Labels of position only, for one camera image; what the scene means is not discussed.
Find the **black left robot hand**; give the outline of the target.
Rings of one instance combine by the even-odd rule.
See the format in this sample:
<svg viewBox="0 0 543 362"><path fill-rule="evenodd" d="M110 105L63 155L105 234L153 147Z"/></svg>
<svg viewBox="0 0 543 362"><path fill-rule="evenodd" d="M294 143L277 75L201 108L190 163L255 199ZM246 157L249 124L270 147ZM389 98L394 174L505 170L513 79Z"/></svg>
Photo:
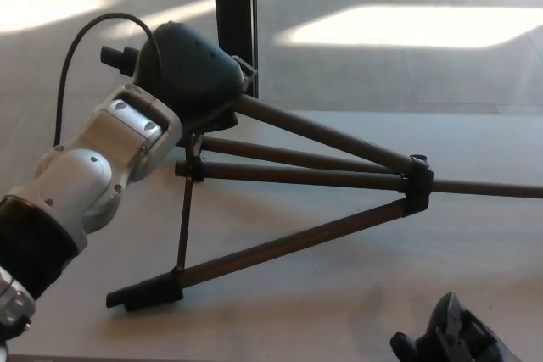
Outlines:
<svg viewBox="0 0 543 362"><path fill-rule="evenodd" d="M232 105L244 93L239 63L194 28L167 22L154 30L155 49L146 41L138 53L134 85L170 108L182 126L195 132L230 129L238 123Z"/></svg>

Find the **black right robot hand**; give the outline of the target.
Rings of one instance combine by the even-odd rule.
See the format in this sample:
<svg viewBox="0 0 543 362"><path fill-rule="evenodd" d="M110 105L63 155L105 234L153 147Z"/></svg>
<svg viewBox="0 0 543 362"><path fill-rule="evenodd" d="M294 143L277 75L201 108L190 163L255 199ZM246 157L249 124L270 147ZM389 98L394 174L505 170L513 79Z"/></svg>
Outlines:
<svg viewBox="0 0 543 362"><path fill-rule="evenodd" d="M435 305L423 335L413 339L403 332L389 341L399 361L460 362L518 361L519 357L454 292Z"/></svg>

